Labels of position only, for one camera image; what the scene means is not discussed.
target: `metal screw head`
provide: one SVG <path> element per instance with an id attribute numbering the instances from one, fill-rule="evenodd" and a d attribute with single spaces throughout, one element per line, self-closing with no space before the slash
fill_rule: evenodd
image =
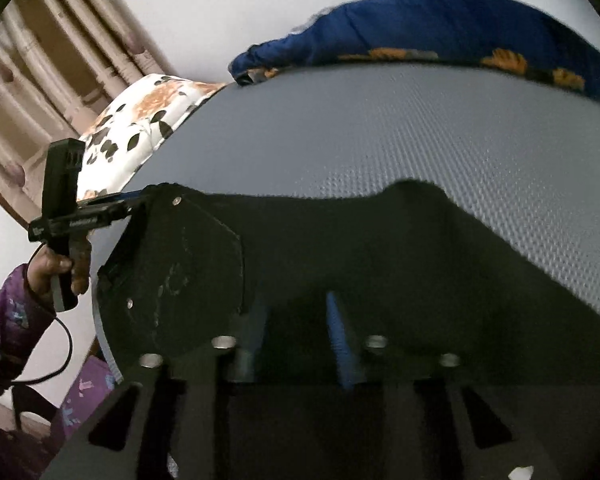
<path id="1" fill-rule="evenodd" d="M 460 358 L 456 354 L 442 354 L 439 362 L 445 368 L 455 368 L 460 365 Z"/>
<path id="2" fill-rule="evenodd" d="M 383 335 L 370 335 L 366 338 L 366 347 L 373 350 L 382 349 L 387 344 L 387 339 Z"/>
<path id="3" fill-rule="evenodd" d="M 218 350 L 228 350 L 235 346 L 235 337 L 232 335 L 219 335 L 211 340 L 213 348 Z"/>
<path id="4" fill-rule="evenodd" d="M 162 356 L 160 354 L 144 354 L 140 358 L 140 366 L 143 368 L 157 368 L 162 364 Z"/>

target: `blue blanket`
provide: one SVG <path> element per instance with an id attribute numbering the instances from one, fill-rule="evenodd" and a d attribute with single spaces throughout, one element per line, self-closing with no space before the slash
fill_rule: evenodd
<path id="1" fill-rule="evenodd" d="M 290 66 L 420 60 L 497 68 L 600 101 L 600 52 L 544 12 L 513 0 L 360 0 L 312 16 L 229 65 L 239 84 Z"/>

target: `person's arm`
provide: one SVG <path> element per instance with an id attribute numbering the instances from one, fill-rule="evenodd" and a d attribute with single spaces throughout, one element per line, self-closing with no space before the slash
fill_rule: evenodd
<path id="1" fill-rule="evenodd" d="M 75 265 L 42 247 L 30 264 L 17 267 L 0 289 L 0 380 L 22 373 L 29 356 L 56 316 L 50 278 L 72 269 L 72 289 L 83 294 L 89 285 L 90 247 L 78 244 Z"/>

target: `hand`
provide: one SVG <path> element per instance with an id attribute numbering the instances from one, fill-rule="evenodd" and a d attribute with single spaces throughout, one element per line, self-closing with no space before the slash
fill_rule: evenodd
<path id="1" fill-rule="evenodd" d="M 45 304 L 52 303 L 51 277 L 71 270 L 71 290 L 76 296 L 89 288 L 91 244 L 86 237 L 71 240 L 70 258 L 56 254 L 46 245 L 32 258 L 27 267 L 27 282 L 31 291 Z"/>

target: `gray mattress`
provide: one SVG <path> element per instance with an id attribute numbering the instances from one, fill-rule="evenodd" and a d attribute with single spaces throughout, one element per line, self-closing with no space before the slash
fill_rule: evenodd
<path id="1" fill-rule="evenodd" d="M 209 193 L 344 197 L 404 178 L 440 186 L 600 313 L 600 104 L 502 73 L 349 65 L 232 85 L 125 190 L 177 182 Z M 96 232 L 93 270 L 124 225 Z M 120 378 L 95 298 L 94 316 Z"/>

